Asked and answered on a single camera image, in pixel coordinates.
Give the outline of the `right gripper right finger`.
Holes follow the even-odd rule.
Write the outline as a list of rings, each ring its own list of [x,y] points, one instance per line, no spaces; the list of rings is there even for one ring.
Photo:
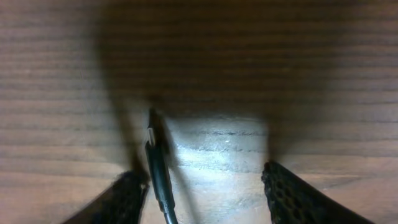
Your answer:
[[[264,164],[261,180],[273,224],[373,224],[278,162]]]

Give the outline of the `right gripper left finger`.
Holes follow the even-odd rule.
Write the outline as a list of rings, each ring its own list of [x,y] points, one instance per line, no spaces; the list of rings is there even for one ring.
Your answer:
[[[138,224],[148,189],[146,178],[134,171],[124,172],[63,224]]]

